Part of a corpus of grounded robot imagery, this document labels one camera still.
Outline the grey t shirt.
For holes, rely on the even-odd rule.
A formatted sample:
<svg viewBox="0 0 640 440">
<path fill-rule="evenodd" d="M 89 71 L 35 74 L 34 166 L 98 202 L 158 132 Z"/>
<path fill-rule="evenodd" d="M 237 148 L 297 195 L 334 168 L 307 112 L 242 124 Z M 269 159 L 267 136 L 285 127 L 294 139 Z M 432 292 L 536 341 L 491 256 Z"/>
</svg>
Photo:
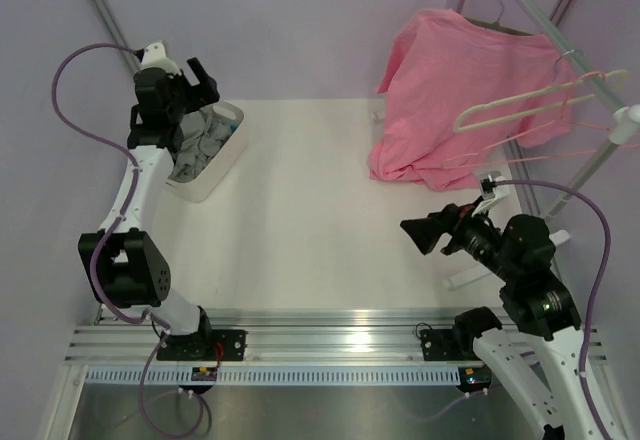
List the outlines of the grey t shirt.
<svg viewBox="0 0 640 440">
<path fill-rule="evenodd" d="M 234 133 L 234 128 L 212 107 L 187 114 L 180 123 L 183 141 L 174 155 L 174 168 L 169 177 L 177 183 L 188 183 L 199 176 Z"/>
</svg>

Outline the cream hanger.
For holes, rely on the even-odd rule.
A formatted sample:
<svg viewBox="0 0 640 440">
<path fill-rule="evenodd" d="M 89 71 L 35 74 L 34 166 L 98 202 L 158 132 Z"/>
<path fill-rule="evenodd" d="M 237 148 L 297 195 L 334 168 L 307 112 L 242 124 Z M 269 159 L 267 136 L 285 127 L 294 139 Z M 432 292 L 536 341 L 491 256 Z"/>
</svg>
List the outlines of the cream hanger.
<svg viewBox="0 0 640 440">
<path fill-rule="evenodd" d="M 580 88 L 587 88 L 588 80 L 601 80 L 602 86 L 610 93 L 617 93 L 629 80 L 627 69 L 608 72 L 587 71 L 574 80 L 554 83 L 544 88 L 473 105 L 462 111 L 455 119 L 453 132 L 462 134 L 474 130 L 490 128 L 516 120 L 534 117 L 547 111 L 559 110 L 561 114 L 569 106 L 595 100 L 595 90 L 578 95 Z"/>
</svg>

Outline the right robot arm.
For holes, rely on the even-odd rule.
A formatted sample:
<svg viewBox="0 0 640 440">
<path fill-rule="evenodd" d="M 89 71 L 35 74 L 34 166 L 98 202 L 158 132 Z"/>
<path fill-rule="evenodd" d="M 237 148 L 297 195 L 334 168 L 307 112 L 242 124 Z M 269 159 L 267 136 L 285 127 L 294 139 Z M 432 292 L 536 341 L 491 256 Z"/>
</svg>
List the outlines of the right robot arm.
<svg viewBox="0 0 640 440">
<path fill-rule="evenodd" d="M 449 235 L 443 254 L 463 251 L 503 281 L 503 308 L 543 373 L 526 363 L 487 307 L 455 317 L 452 344 L 497 376 L 538 438 L 624 438 L 585 354 L 589 330 L 551 270 L 556 247 L 542 219 L 518 214 L 499 230 L 475 205 L 449 204 L 425 218 L 403 220 L 400 227 L 424 255 Z"/>
</svg>

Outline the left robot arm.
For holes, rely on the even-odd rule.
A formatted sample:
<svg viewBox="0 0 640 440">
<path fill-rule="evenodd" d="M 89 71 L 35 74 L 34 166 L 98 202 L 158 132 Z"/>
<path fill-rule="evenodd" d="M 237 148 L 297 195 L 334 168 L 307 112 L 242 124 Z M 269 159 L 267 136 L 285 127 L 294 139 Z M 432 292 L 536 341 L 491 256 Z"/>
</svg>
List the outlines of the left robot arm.
<svg viewBox="0 0 640 440">
<path fill-rule="evenodd" d="M 117 319 L 162 328 L 157 359 L 219 361 L 224 348 L 208 315 L 172 288 L 169 263 L 150 228 L 183 141 L 182 119 L 218 102 L 220 94 L 197 58 L 187 61 L 198 81 L 191 84 L 168 59 L 138 57 L 125 175 L 111 212 L 97 232 L 80 236 L 78 251 L 94 296 Z"/>
</svg>

